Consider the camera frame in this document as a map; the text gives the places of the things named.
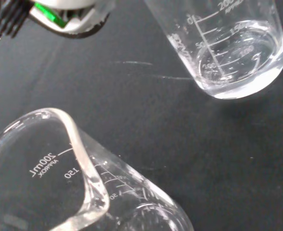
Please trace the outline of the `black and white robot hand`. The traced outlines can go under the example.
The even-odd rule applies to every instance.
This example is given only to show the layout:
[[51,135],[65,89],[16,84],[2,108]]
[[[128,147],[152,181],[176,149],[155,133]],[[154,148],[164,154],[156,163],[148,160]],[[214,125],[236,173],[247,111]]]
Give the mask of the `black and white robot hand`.
[[16,37],[27,18],[46,30],[82,39],[102,29],[114,0],[0,0],[0,37]]

